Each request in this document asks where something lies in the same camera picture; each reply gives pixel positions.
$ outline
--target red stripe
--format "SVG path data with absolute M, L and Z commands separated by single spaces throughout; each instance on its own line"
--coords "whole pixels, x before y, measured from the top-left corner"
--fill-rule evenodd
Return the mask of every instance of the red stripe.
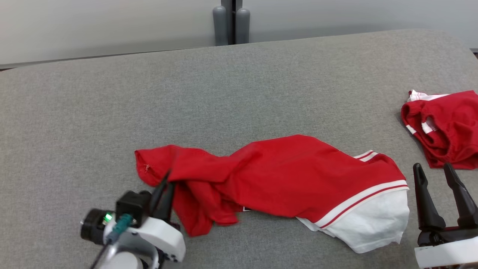
M 362 157 L 360 157 L 360 158 L 357 158 L 357 160 L 363 159 L 363 158 L 369 156 L 369 155 L 372 154 L 372 153 L 374 153 L 374 151 L 371 151 L 371 152 L 367 153 L 365 156 L 362 156 Z
M 347 207 L 346 209 L 344 209 L 342 212 L 340 212 L 337 216 L 335 216 L 331 221 L 329 221 L 326 225 L 324 226 L 321 226 L 320 228 L 323 229 L 324 227 L 326 226 L 329 226 L 332 222 L 334 222 L 338 217 L 340 217 L 343 213 L 347 212 L 350 208 L 354 207 L 355 205 L 357 205 L 358 203 L 364 201 L 365 199 L 369 198 L 370 196 L 373 196 L 377 193 L 380 193 L 382 191 L 386 191 L 386 190 L 390 190 L 390 189 L 395 189 L 395 188 L 401 188 L 401 187 L 408 187 L 408 185 L 398 185 L 398 186 L 393 186 L 393 187 L 388 187 L 388 188 L 384 188 L 380 191 L 376 191 L 372 194 L 369 194 L 367 196 L 365 196 L 364 198 L 358 200 L 357 202 L 353 203 L 352 205 L 350 205 L 349 207 Z

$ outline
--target camera lens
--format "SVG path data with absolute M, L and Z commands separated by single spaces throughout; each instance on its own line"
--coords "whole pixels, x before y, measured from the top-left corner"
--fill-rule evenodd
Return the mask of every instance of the camera lens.
M 82 221 L 81 238 L 97 245 L 103 245 L 105 221 L 110 218 L 111 211 L 92 209 Z

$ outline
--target gray table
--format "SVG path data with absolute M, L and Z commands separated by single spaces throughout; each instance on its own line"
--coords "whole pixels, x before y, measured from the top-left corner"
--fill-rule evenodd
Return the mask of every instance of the gray table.
M 410 183 L 400 245 L 356 254 L 296 219 L 241 213 L 186 237 L 165 268 L 417 267 L 412 165 L 426 164 L 401 123 L 409 90 L 478 89 L 478 61 L 431 30 L 402 30 L 74 60 L 0 73 L 2 268 L 86 268 L 99 250 L 79 236 L 92 207 L 151 188 L 133 151 L 166 144 L 227 155 L 297 133 L 350 154 L 392 157 Z M 438 211 L 457 218 L 441 170 L 425 169 Z M 476 171 L 458 171 L 478 199 Z

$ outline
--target red fabric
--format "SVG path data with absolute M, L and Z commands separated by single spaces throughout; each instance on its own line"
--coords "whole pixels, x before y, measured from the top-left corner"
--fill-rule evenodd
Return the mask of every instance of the red fabric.
M 178 182 L 173 207 L 190 236 L 207 234 L 213 221 L 236 223 L 243 206 L 314 223 L 367 188 L 405 179 L 385 155 L 364 162 L 305 135 L 253 142 L 228 157 L 179 146 L 135 154 L 151 186 L 171 170 L 168 180 Z
M 402 120 L 415 129 L 431 168 L 446 162 L 456 169 L 478 168 L 478 95 L 472 90 L 402 107 Z M 422 123 L 433 131 L 425 133 Z

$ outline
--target green light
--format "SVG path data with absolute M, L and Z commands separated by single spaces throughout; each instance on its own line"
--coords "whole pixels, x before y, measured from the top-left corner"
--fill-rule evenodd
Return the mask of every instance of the green light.
M 107 213 L 107 214 L 105 215 L 105 217 L 103 218 L 103 220 L 104 220 L 105 222 L 109 222 L 112 218 L 113 218 L 113 216 Z

